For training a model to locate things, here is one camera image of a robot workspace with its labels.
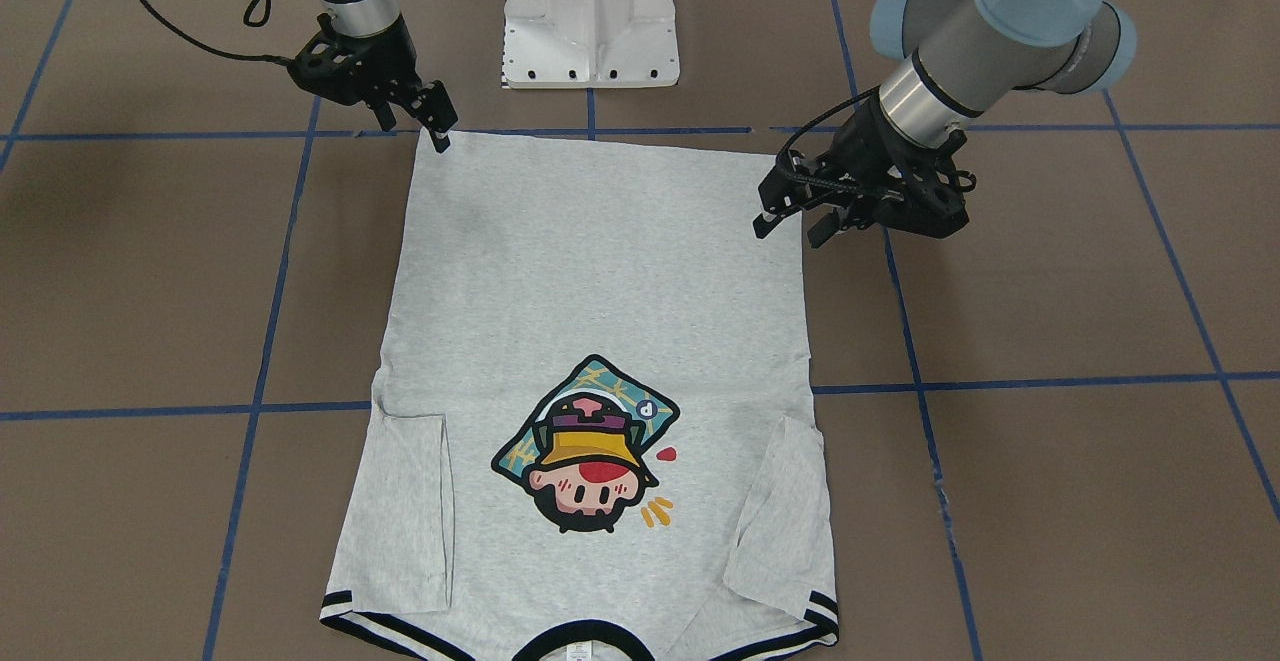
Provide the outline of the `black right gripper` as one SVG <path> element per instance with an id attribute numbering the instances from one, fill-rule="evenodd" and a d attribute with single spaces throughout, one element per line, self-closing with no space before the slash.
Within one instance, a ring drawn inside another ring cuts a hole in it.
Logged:
<path id="1" fill-rule="evenodd" d="M 403 109 L 429 132 L 435 152 L 451 146 L 458 120 L 442 81 L 422 86 L 416 51 L 402 17 L 369 37 L 342 35 L 329 14 L 317 17 L 320 31 L 288 63 L 288 74 L 303 91 L 343 106 L 372 109 L 383 131 L 394 127 L 392 106 Z"/>

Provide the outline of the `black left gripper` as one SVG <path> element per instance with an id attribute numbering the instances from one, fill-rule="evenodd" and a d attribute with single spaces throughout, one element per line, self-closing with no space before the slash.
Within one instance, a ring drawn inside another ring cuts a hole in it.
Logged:
<path id="1" fill-rule="evenodd" d="M 826 152 L 805 159 L 794 149 L 805 133 L 846 109 L 851 115 Z M 806 232 L 812 249 L 873 225 L 946 238 L 970 220 L 965 196 L 977 187 L 977 177 L 954 163 L 965 142 L 966 135 L 955 129 L 945 132 L 938 149 L 918 146 L 892 127 L 876 91 L 859 94 L 788 137 L 774 158 L 774 175 L 758 186 L 762 213 L 751 228 L 764 240 L 786 218 L 829 206 Z"/>

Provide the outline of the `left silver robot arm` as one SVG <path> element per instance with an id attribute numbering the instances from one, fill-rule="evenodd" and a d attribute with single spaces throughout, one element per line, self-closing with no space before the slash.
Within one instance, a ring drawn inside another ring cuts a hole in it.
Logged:
<path id="1" fill-rule="evenodd" d="M 758 238 L 818 208 L 813 247 L 873 225 L 948 237 L 977 187 L 954 159 L 973 122 L 1011 92 L 1105 91 L 1137 54 L 1132 19 L 1107 0 L 877 0 L 869 33 L 896 68 L 840 104 L 849 118 L 824 152 L 783 143 L 758 188 Z"/>

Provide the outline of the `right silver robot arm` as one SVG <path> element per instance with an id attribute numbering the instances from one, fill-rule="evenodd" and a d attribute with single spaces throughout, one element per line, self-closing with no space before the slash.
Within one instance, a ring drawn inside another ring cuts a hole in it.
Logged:
<path id="1" fill-rule="evenodd" d="M 417 54 L 398 0 L 320 0 L 317 33 L 283 59 L 301 90 L 343 106 L 365 105 L 383 131 L 396 108 L 413 118 L 438 152 L 449 146 L 457 113 L 445 90 L 417 73 Z"/>

